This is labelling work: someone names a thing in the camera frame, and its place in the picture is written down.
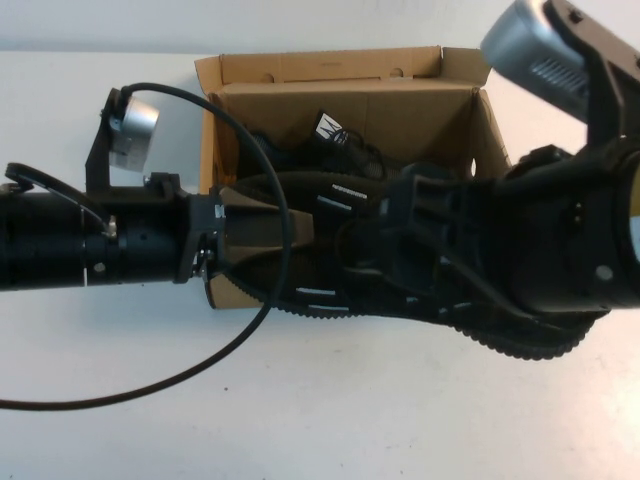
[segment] robotic arm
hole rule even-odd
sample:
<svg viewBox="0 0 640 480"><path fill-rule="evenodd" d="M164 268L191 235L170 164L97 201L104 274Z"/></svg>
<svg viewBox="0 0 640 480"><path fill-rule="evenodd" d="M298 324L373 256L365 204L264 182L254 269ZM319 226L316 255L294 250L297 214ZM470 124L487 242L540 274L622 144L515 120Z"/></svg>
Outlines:
<svg viewBox="0 0 640 480"><path fill-rule="evenodd" d="M265 302L264 315L404 317L520 358L562 355L611 309L640 307L640 53L564 0L517 0L482 48L504 76L587 123L577 155L542 147L490 180L423 165L389 183L276 177L238 126L266 175L208 195L170 174L112 187L109 158L139 160L153 130L155 113L133 92L178 94L129 86L107 99L86 193L8 166L0 289L200 276L209 293L225 275Z"/></svg>

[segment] screw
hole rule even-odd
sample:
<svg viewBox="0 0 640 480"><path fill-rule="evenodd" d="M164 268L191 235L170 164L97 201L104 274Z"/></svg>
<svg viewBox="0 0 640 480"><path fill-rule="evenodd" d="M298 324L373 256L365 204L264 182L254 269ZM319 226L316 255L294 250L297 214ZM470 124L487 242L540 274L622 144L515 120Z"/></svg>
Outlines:
<svg viewBox="0 0 640 480"><path fill-rule="evenodd" d="M580 10L573 8L569 11L569 20L571 20L573 23L580 23L582 20L584 20L584 16L582 15L582 12Z"/></svg>
<svg viewBox="0 0 640 480"><path fill-rule="evenodd" d="M607 265L600 265L596 268L596 277L603 282L610 282L613 280L613 270Z"/></svg>

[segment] open cardboard box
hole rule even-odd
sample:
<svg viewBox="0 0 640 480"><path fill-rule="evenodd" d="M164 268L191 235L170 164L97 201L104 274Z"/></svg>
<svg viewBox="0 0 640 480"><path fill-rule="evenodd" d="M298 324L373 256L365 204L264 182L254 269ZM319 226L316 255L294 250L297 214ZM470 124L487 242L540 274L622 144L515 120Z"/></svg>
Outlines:
<svg viewBox="0 0 640 480"><path fill-rule="evenodd" d="M479 50L398 48L264 55L221 55L196 62L202 90L215 104L291 148L311 134L324 110L383 154L410 164L430 160L459 177L489 178L509 159L482 86L490 67ZM206 112L200 191L236 180L234 133ZM258 303L219 276L218 308Z"/></svg>

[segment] black cable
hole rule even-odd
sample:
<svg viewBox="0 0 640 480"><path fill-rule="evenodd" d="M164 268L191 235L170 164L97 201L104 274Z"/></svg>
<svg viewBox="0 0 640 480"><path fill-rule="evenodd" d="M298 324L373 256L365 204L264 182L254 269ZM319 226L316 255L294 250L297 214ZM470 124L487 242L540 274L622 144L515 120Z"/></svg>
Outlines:
<svg viewBox="0 0 640 480"><path fill-rule="evenodd" d="M287 272L289 268L289 259L291 258L291 239L292 239L292 230L291 230L291 221L289 218L289 209L287 207L287 200L284 196L284 191L282 190L282 186L278 181L278 177L276 175L275 170L271 166L269 159L262 151L258 143L255 141L253 136L249 133L249 131L235 118L229 115L224 110L220 109L216 105L208 102L207 100L198 97L192 93L186 92L184 90L169 87L166 85L159 85L156 83L136 83L133 85L129 85L128 87L124 87L121 90L121 95L124 97L124 101L128 101L131 94L134 92L139 92L143 90L154 91L165 93L167 95L171 95L174 97L181 98L188 102L194 103L205 110L208 110L212 114L216 115L222 121L224 121L227 125L229 125L238 135L239 139L243 141L245 146L249 148L251 153L256 157L256 160L261 164L262 169L264 170L271 187L273 188L273 193L276 198L276 202L278 204L278 208L280 209L280 218L282 225L282 257L280 264L280 273L278 275L278 280L273 287L273 290L269 294L267 301L263 304L260 311L256 314L254 319L247 325L247 327L240 332L240 334L231 340L225 347L221 350L207 358L206 360L200 362L199 364L185 370L182 373L174 375L165 380L159 381L157 383L148 385L146 387L142 387L136 390L131 390L129 392L119 393L116 395L109 395L105 397L92 398L87 400L75 400L69 402L28 402L28 401L17 401L17 400L0 400L0 409L5 410L27 410L27 411L68 411L68 410L85 410L89 408L97 408L97 407L105 407L107 405L114 405L116 403L127 402L129 400L134 400L136 398L144 397L146 395L151 395L152 393L157 393L161 390L165 390L167 388L173 387L185 380L190 379L191 377L196 376L197 374L205 371L207 368L215 365L220 360L224 359L230 353L232 353L236 348L244 343L253 332L260 326L264 318L271 310L273 304L280 296L280 292L284 286L284 282L287 277Z"/></svg>

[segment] black bracket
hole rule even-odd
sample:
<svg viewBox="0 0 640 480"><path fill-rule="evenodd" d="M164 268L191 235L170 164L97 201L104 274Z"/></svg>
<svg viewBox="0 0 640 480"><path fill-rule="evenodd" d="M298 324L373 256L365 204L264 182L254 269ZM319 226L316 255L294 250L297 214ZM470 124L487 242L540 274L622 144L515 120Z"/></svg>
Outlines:
<svg viewBox="0 0 640 480"><path fill-rule="evenodd" d="M562 40L585 61L589 78L589 146L640 134L640 52L566 0L544 12Z"/></svg>

